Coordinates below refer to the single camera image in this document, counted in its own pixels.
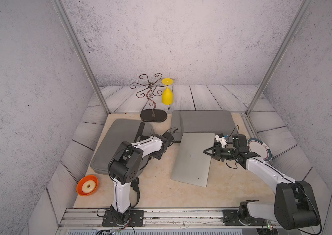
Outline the silver apple laptop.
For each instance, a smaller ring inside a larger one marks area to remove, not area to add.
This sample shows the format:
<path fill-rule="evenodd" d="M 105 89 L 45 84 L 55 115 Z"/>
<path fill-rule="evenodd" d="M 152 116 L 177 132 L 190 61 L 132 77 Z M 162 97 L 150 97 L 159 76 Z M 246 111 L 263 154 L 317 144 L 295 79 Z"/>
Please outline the silver apple laptop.
<path fill-rule="evenodd" d="M 214 133 L 184 133 L 171 179 L 205 188 L 212 158 L 203 151 L 212 147 L 214 141 Z"/>

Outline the grey zippered laptop bag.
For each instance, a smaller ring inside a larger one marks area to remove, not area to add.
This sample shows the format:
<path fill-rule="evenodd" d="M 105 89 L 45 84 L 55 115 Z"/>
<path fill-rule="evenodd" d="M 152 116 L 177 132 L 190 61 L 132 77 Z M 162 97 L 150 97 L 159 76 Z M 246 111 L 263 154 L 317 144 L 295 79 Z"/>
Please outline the grey zippered laptop bag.
<path fill-rule="evenodd" d="M 112 157 L 117 152 L 118 147 L 123 141 L 129 143 L 138 142 L 141 139 L 147 139 L 155 133 L 150 123 L 145 123 L 142 133 L 138 134 L 141 125 L 140 120 L 117 119 L 115 120 L 92 158 L 90 167 L 99 178 L 97 196 L 94 199 L 95 207 L 110 206 L 113 202 L 114 185 L 108 176 L 108 165 Z"/>

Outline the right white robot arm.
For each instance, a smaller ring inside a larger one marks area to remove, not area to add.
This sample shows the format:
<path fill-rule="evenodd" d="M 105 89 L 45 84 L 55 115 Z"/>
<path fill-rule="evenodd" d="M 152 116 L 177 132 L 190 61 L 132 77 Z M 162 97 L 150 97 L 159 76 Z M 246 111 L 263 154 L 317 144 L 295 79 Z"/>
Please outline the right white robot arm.
<path fill-rule="evenodd" d="M 269 164 L 272 151 L 263 141 L 243 134 L 232 135 L 232 147 L 228 148 L 222 134 L 216 135 L 216 143 L 204 154 L 221 162 L 235 161 L 258 176 L 274 192 L 274 203 L 259 200 L 242 201 L 237 215 L 240 223 L 251 225 L 254 219 L 274 221 L 286 230 L 302 230 L 306 227 L 322 226 L 312 186 L 285 175 Z"/>

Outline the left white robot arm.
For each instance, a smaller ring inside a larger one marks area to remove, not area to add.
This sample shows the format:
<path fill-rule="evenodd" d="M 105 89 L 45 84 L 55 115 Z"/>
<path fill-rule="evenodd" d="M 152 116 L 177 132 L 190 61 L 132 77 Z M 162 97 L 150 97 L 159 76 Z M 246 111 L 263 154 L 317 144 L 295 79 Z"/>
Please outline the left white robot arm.
<path fill-rule="evenodd" d="M 114 184 L 113 210 L 120 215 L 130 210 L 130 185 L 142 169 L 141 163 L 146 162 L 144 158 L 159 160 L 173 141 L 173 135 L 165 132 L 163 135 L 153 134 L 140 142 L 120 144 L 108 165 L 109 177 Z"/>

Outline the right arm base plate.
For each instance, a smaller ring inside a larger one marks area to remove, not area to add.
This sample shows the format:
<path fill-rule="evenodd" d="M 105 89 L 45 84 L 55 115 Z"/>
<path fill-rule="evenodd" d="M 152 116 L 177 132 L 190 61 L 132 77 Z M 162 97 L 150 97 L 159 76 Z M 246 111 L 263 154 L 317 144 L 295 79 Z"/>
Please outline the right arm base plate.
<path fill-rule="evenodd" d="M 238 209 L 225 209 L 222 222 L 225 226 L 265 226 L 267 222 L 261 218 L 239 218 Z"/>

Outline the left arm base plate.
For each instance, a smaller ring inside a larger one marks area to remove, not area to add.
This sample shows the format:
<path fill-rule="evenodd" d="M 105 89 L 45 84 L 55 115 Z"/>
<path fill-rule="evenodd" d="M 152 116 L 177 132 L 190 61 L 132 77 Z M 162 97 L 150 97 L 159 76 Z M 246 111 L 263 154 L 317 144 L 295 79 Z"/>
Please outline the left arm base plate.
<path fill-rule="evenodd" d="M 119 213 L 116 210 L 107 210 L 103 216 L 103 227 L 119 227 L 128 225 L 129 227 L 143 226 L 144 210 L 128 210 Z"/>

